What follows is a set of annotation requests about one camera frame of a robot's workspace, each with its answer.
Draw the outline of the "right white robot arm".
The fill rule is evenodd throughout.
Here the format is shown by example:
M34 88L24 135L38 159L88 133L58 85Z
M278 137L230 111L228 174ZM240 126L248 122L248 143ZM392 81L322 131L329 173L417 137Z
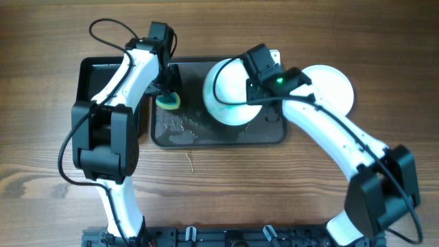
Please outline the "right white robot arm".
M338 246L374 239L387 231L410 244L423 232L416 163L403 145L393 149L334 108L311 78L295 67L249 69L247 100L282 103L283 116L304 130L339 166L349 182L344 208L326 224Z

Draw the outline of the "green yellow sponge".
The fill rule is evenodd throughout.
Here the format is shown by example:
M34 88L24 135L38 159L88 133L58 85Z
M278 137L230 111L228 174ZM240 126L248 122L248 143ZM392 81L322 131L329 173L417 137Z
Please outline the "green yellow sponge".
M180 107L181 100L177 92L159 95L155 99L155 103L159 108L164 110L177 110Z

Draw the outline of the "white plate top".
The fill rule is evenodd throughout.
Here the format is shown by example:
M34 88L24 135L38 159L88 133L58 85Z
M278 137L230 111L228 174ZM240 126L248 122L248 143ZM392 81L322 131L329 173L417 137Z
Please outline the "white plate top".
M213 94L213 81L219 69L230 58L215 64L207 73L202 96L208 113L217 121L228 126L240 126L252 121L261 111L261 105L231 106L232 103L244 103L246 101L246 80L249 78L241 60L236 59L227 64L219 73L215 92L217 98L226 104L216 100Z

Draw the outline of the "white plate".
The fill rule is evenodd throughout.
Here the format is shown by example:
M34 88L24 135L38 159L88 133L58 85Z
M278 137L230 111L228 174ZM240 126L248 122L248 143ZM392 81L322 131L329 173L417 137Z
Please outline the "white plate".
M219 73L215 92L217 98L226 104L216 100L213 94L213 81L219 69L230 58L215 64L207 73L202 96L208 113L217 121L228 126L240 126L252 121L261 111L261 105L231 106L232 103L244 103L246 101L246 80L249 78L241 60L236 59L227 64Z
M302 72L311 79L323 100L340 114L349 114L355 101L355 92L349 79L340 70L316 64L306 67Z

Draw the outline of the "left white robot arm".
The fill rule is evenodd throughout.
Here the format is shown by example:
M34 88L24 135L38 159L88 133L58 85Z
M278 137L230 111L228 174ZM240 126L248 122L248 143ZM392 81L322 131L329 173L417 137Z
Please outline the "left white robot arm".
M165 110L180 107L176 72L168 66L176 46L176 35L131 39L109 83L72 108L72 129L66 140L72 143L73 164L86 178L83 185L98 188L108 216L104 240L111 245L147 242L132 184L139 160L134 112L144 95L153 95Z

